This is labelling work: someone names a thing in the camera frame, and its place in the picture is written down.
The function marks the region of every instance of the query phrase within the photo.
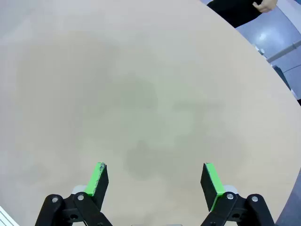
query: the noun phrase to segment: tabletop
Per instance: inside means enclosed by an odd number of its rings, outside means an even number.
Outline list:
[[[0,31],[0,205],[17,223],[98,161],[113,225],[200,225],[204,162],[278,218],[301,108],[234,28],[197,0],[22,4]]]

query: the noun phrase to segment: beige table surface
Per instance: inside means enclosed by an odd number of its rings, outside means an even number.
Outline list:
[[[301,108],[234,28],[197,0],[49,0],[1,22],[0,205],[32,226],[108,165],[115,226],[197,226],[203,162],[274,220],[300,168]]]

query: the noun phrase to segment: blue floor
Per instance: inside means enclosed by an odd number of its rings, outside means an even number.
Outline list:
[[[301,40],[301,34],[278,7],[271,12],[261,14],[255,20],[238,27],[237,30],[251,44],[256,45],[259,49],[264,49],[264,55],[267,58],[292,45],[293,42]],[[272,65],[277,65],[282,70],[291,89],[297,98],[301,99],[301,66],[298,66],[301,65],[301,47],[273,61]],[[300,210],[301,171],[276,225],[300,226]]]

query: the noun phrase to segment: screw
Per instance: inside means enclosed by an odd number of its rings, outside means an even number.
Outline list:
[[[258,198],[257,198],[256,196],[253,196],[253,197],[252,197],[252,201],[253,201],[253,202],[257,202],[257,201],[258,201]]]
[[[233,195],[232,194],[227,194],[227,199],[233,199]]]
[[[58,198],[57,197],[54,197],[53,199],[52,199],[52,202],[54,203],[54,202],[57,202],[58,201]]]
[[[82,194],[80,194],[79,196],[77,196],[77,199],[78,200],[83,200],[84,199],[84,196]]]

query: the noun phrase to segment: human hand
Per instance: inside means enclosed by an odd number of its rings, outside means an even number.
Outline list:
[[[276,7],[277,0],[263,0],[260,5],[253,2],[253,6],[261,13],[267,13]]]

